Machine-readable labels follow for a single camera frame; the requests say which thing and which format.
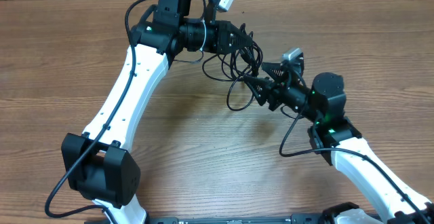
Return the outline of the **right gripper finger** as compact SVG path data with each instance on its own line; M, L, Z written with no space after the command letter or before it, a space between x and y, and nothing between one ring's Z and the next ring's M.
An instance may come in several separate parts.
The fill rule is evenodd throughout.
M271 85L273 82L268 77L259 78L249 75L243 76L243 82L252 91L252 94L254 95L254 98L257 100L258 104L263 106L271 93Z
M280 63L264 62L262 70L269 75L273 81L281 81L283 71Z

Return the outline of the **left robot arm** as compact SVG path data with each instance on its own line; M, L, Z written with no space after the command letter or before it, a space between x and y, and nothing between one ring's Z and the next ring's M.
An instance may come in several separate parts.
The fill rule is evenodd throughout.
M138 24L126 26L129 46L123 68L94 119L80 135L67 134L61 152L63 183L92 201L106 223L145 223L136 196L140 168L131 151L134 135L157 87L177 55L226 55L246 49L252 38L217 20L234 0L157 0Z

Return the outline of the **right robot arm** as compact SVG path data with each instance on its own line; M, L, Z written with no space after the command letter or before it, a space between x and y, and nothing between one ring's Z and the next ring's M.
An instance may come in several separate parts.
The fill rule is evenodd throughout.
M344 112L342 76L318 74L307 86L303 61L264 63L267 77L243 77L260 105L274 111L285 105L313 124L308 129L309 153L320 154L344 174L374 207L383 223L432 223L433 203L394 174L370 148Z

